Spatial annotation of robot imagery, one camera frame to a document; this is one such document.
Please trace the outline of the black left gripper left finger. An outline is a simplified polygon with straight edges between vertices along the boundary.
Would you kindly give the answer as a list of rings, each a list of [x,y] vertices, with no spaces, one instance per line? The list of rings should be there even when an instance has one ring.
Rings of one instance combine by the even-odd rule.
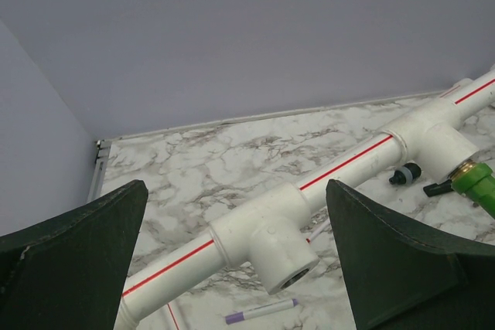
[[[149,191],[142,180],[1,238],[3,329],[112,329]]]

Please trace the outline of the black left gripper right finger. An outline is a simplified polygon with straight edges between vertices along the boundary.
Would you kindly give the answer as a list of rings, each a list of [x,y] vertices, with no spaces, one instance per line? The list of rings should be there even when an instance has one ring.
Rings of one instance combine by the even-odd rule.
[[[494,247],[437,230],[337,180],[326,186],[358,329],[492,329]]]

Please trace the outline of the green water faucet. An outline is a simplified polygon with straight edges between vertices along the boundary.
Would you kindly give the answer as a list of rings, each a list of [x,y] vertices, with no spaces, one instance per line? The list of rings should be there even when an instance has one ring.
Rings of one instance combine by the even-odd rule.
[[[494,218],[494,175],[486,163],[466,160],[450,175],[452,189]]]

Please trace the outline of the white PVC pipe frame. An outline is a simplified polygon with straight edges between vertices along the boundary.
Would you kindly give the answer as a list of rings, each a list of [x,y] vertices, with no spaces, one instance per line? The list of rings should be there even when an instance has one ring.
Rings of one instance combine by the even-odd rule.
[[[302,228],[325,204],[331,179],[355,187],[392,165],[415,162],[436,182],[474,190],[492,175],[473,160],[477,147],[463,122],[494,102],[494,74],[465,79],[383,126],[328,165],[285,183],[215,219],[204,233],[126,280],[117,329],[139,322],[224,267],[249,263],[268,294],[294,284],[318,264]]]

